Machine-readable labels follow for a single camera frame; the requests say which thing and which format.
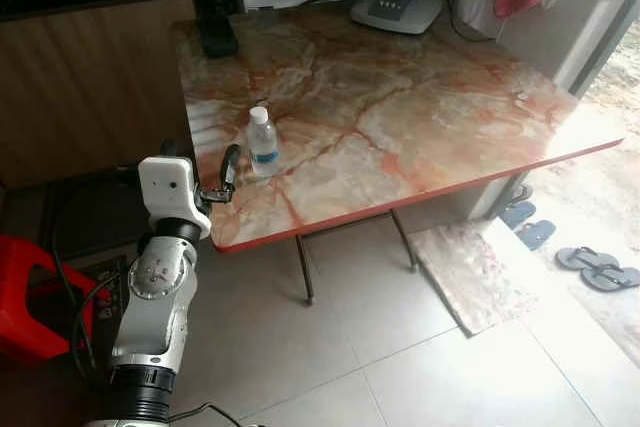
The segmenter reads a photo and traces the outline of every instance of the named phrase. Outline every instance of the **tiled floor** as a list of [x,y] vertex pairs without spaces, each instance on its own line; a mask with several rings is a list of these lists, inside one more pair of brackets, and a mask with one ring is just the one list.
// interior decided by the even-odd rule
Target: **tiled floor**
[[[293,241],[201,245],[174,411],[210,401],[272,427],[640,425],[640,371],[561,289],[467,339],[409,270],[390,218],[306,245],[312,307]],[[181,423],[225,425],[213,412]]]

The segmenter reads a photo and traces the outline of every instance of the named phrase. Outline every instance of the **metal table leg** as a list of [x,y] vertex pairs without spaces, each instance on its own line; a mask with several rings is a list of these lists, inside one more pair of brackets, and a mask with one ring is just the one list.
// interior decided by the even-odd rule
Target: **metal table leg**
[[315,299],[313,294],[313,284],[311,283],[311,275],[309,274],[309,264],[307,263],[307,254],[304,250],[302,237],[299,235],[296,235],[296,245],[298,246],[298,256],[300,257],[302,275],[304,276],[304,285],[307,288],[307,304],[312,305]]
[[393,223],[396,224],[396,229],[400,233],[400,237],[402,238],[402,243],[404,243],[405,248],[407,249],[407,253],[409,254],[409,260],[411,261],[411,270],[416,272],[418,270],[418,259],[416,258],[416,254],[411,248],[411,244],[409,243],[409,238],[407,237],[407,233],[404,231],[402,224],[400,223],[400,219],[396,215],[395,209],[391,209],[391,218],[393,219]]

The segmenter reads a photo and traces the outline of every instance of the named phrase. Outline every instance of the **plastic water bottle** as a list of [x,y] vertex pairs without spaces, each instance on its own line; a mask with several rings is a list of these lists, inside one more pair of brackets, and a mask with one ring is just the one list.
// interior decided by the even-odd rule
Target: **plastic water bottle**
[[258,177],[271,177],[278,172],[278,134],[269,113],[264,107],[254,107],[249,111],[251,120],[247,127],[247,139],[251,166]]

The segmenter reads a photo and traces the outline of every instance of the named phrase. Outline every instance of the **floor mat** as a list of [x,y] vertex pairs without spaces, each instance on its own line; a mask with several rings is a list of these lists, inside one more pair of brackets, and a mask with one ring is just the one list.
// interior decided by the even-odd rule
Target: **floor mat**
[[502,222],[438,226],[409,238],[467,335],[519,317],[538,305],[541,285],[535,269],[530,268],[536,260]]

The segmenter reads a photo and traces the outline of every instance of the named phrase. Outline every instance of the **bottle cap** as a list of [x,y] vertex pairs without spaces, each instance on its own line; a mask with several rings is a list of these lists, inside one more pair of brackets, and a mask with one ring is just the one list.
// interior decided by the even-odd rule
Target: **bottle cap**
[[252,108],[249,111],[249,115],[251,115],[251,120],[253,120],[253,122],[258,125],[264,124],[267,120],[269,120],[269,112],[267,112],[267,109],[260,105]]

